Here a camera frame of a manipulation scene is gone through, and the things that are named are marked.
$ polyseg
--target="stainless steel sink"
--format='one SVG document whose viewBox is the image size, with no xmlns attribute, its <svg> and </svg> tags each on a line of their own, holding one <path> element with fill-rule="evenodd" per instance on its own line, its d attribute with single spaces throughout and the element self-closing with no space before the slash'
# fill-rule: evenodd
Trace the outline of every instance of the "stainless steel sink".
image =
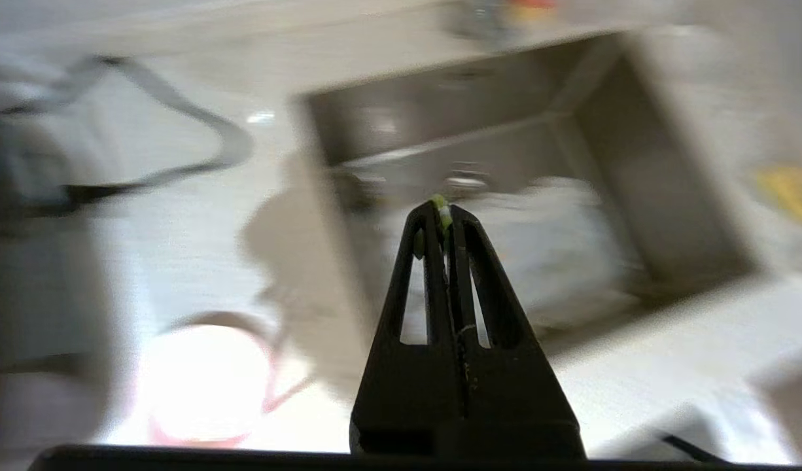
<svg viewBox="0 0 802 471">
<path fill-rule="evenodd" d="M 482 208 L 497 227 L 489 230 L 497 250 L 520 251 L 503 265 L 523 285 L 515 291 L 548 349 L 754 270 L 624 39 L 603 35 L 308 96 L 375 319 L 403 214 L 434 193 Z M 550 188 L 562 183 L 595 200 L 560 200 Z M 533 220 L 549 213 L 538 206 L 560 201 L 570 206 Z M 515 218 L 521 211 L 526 217 Z M 496 220 L 506 213 L 511 222 Z M 569 232 L 553 230 L 562 225 Z M 575 275 L 560 253 L 580 260 Z M 520 260 L 538 270 L 510 271 Z M 535 287 L 544 295 L 528 302 Z M 420 307 L 411 302 L 408 313 Z"/>
</svg>

